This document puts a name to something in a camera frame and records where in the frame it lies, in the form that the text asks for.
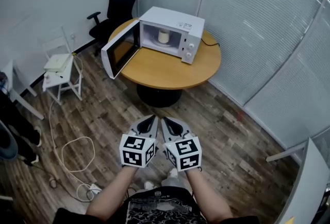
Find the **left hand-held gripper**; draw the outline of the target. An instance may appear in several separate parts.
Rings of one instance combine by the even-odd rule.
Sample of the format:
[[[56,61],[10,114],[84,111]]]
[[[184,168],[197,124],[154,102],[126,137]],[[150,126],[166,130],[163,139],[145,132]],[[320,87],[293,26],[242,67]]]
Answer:
[[[158,117],[147,115],[132,123],[122,134],[119,150],[121,164],[145,168],[156,154]]]

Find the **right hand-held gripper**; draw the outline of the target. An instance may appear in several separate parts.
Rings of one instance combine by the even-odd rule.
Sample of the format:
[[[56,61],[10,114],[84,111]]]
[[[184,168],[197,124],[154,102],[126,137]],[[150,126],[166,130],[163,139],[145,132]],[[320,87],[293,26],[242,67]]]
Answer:
[[[164,117],[161,120],[164,141],[163,147],[167,159],[177,171],[186,171],[198,168],[202,163],[202,148],[199,138],[191,134],[190,127],[173,117]]]

